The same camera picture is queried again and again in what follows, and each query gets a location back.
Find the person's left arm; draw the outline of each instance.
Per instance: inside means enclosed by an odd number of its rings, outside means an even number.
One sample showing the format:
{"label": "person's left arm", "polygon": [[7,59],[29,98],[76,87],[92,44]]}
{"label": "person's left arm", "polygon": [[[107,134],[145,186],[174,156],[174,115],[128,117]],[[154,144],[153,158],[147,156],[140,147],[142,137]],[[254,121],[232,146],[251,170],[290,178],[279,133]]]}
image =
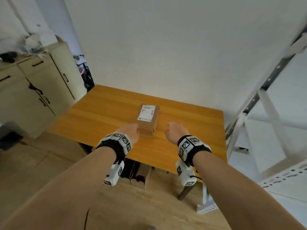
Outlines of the person's left arm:
{"label": "person's left arm", "polygon": [[[137,124],[117,131],[138,141]],[[110,147],[100,147],[49,182],[13,214],[3,229],[84,229],[93,199],[116,160]]]}

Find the cabinet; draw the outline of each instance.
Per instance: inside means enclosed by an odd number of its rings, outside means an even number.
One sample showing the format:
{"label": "cabinet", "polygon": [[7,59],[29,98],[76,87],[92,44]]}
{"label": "cabinet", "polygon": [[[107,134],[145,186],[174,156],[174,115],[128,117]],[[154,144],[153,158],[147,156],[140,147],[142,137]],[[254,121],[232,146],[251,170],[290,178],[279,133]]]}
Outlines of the cabinet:
{"label": "cabinet", "polygon": [[86,94],[66,42],[46,47],[49,53],[0,61],[0,126],[38,137],[53,120]]}

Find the hand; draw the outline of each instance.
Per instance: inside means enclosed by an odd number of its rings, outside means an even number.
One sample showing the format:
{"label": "hand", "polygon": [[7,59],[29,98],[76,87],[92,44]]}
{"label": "hand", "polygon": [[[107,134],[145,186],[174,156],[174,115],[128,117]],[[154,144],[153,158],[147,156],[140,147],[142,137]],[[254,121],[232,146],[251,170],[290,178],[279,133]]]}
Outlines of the hand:
{"label": "hand", "polygon": [[130,138],[132,144],[135,144],[139,138],[140,134],[138,132],[138,124],[137,123],[128,123],[121,126],[119,129],[116,130],[120,133],[125,133]]}
{"label": "hand", "polygon": [[179,123],[169,122],[169,130],[165,130],[165,136],[169,142],[177,145],[179,139],[184,135],[190,135],[189,131]]}

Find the wristband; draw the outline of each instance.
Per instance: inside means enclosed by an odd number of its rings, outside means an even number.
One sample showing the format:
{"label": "wristband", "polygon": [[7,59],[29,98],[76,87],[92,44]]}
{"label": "wristband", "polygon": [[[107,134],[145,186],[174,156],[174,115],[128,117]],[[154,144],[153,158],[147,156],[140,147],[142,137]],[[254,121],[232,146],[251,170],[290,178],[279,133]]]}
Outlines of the wristband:
{"label": "wristband", "polygon": [[177,143],[178,154],[183,162],[189,167],[193,165],[193,157],[199,151],[211,152],[211,148],[193,135],[185,135],[181,137]]}
{"label": "wristband", "polygon": [[103,146],[112,148],[116,153],[116,161],[122,161],[132,149],[132,142],[127,134],[114,132],[106,135],[96,149]]}

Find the person's right arm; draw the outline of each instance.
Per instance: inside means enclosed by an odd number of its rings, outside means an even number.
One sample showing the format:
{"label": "person's right arm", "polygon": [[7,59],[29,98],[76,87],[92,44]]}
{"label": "person's right arm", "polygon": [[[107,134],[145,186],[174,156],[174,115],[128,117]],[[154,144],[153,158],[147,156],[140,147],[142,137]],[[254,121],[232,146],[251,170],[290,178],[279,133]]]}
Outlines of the person's right arm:
{"label": "person's right arm", "polygon": [[[171,122],[165,135],[177,145],[189,132],[182,125]],[[262,187],[210,152],[196,153],[193,164],[233,230],[306,230]]]}

